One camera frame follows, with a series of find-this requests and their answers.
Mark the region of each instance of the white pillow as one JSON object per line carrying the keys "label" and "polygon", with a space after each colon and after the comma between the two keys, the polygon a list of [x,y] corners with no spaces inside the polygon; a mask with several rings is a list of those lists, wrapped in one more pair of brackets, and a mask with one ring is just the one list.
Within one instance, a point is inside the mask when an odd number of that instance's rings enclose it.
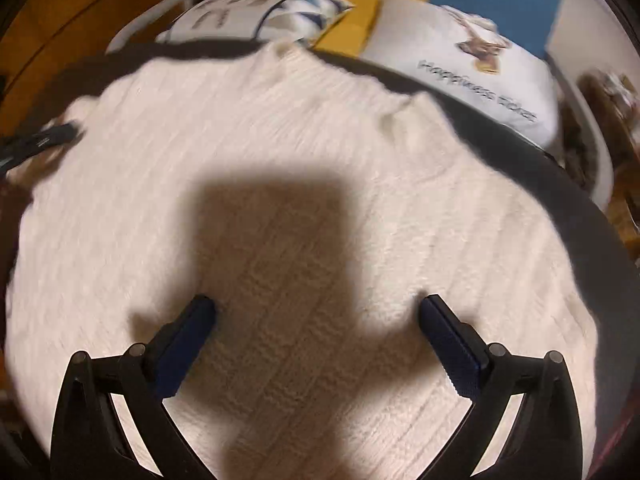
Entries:
{"label": "white pillow", "polygon": [[417,0],[380,0],[361,58],[417,79],[553,152],[558,100],[544,61],[491,20]]}
{"label": "white pillow", "polygon": [[156,41],[284,38],[312,45],[352,8],[347,0],[204,0],[181,15]]}

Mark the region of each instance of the cream garment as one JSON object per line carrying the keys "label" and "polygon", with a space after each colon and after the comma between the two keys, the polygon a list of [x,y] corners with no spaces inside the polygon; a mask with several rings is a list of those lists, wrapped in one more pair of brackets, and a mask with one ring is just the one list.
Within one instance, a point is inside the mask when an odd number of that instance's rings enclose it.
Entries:
{"label": "cream garment", "polygon": [[469,406],[417,328],[428,291],[487,342],[564,354],[590,462],[596,329],[568,256],[428,95],[271,44],[153,60],[68,118],[84,138],[34,192],[8,291],[47,449],[71,354],[121,354],[201,292],[220,322],[165,405],[220,480],[416,478]]}

